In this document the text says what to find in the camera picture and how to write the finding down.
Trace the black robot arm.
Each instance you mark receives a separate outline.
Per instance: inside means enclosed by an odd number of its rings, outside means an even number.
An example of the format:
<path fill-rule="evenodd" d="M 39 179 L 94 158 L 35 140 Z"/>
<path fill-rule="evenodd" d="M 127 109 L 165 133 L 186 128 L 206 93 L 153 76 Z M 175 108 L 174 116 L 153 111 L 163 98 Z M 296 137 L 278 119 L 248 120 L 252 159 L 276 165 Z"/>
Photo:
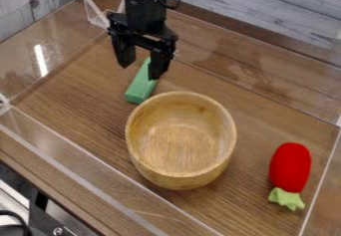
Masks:
<path fill-rule="evenodd" d="M 169 70 L 178 34 L 167 26 L 167 0 L 125 0 L 126 12 L 110 13 L 109 34 L 113 37 L 119 65 L 126 68 L 137 60 L 137 47 L 151 52 L 149 78 L 158 80 Z"/>

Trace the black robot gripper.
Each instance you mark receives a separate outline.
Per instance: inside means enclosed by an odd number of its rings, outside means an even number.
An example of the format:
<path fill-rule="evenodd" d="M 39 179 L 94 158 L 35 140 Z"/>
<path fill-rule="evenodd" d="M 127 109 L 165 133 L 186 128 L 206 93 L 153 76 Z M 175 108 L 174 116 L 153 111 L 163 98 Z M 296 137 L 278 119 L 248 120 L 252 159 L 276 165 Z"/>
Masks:
<path fill-rule="evenodd" d="M 169 70 L 178 40 L 167 26 L 167 9 L 175 9 L 178 5 L 170 5 L 167 0 L 125 2 L 126 12 L 107 15 L 118 63 L 126 68 L 137 60 L 137 47 L 150 50 L 150 79 L 158 80 Z"/>

